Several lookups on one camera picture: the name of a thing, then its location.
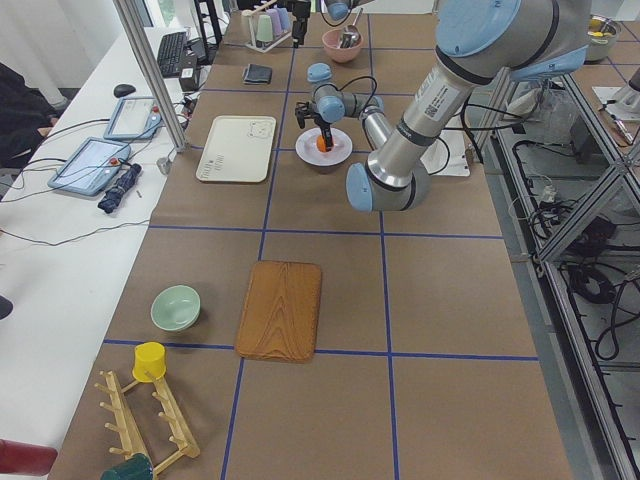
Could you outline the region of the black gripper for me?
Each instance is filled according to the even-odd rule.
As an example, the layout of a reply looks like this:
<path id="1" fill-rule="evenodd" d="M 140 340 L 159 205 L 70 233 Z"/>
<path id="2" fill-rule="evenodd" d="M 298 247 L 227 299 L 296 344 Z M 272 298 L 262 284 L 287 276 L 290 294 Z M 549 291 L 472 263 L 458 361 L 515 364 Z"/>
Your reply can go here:
<path id="1" fill-rule="evenodd" d="M 300 129 L 306 128 L 306 122 L 312 120 L 314 124 L 320 128 L 320 135 L 327 142 L 333 144 L 330 123 L 327 122 L 322 115 L 315 110 L 314 104 L 311 102 L 297 102 L 294 110 L 295 119 Z"/>
<path id="2" fill-rule="evenodd" d="M 311 14 L 312 2 L 309 0 L 288 0 L 287 10 L 293 15 L 291 36 L 293 47 L 299 48 L 304 44 L 306 36 L 306 22 Z"/>

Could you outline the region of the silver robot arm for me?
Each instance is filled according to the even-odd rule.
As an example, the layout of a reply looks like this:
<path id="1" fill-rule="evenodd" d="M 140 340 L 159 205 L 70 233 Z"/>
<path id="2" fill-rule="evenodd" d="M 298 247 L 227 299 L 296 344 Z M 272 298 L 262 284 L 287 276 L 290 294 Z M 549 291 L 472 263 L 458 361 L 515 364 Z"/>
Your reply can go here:
<path id="1" fill-rule="evenodd" d="M 311 16 L 311 1 L 303 0 L 281 0 L 276 2 L 277 6 L 284 8 L 294 17 L 292 25 L 292 42 L 293 47 L 298 48 L 304 45 L 307 33 L 308 20 Z M 331 20 L 342 22 L 360 5 L 366 4 L 366 1 L 356 0 L 327 0 L 323 1 L 325 10 L 321 13 L 327 13 Z"/>
<path id="2" fill-rule="evenodd" d="M 311 99 L 297 104 L 296 118 L 313 120 L 328 148 L 332 124 L 359 118 L 374 149 L 348 170 L 350 204 L 364 212 L 411 209 L 430 186 L 423 154 L 473 90 L 503 68 L 514 81 L 577 70 L 586 58 L 590 13 L 588 1 L 448 1 L 436 28 L 436 63 L 397 125 L 372 95 L 343 93 L 326 79 L 311 82 Z"/>

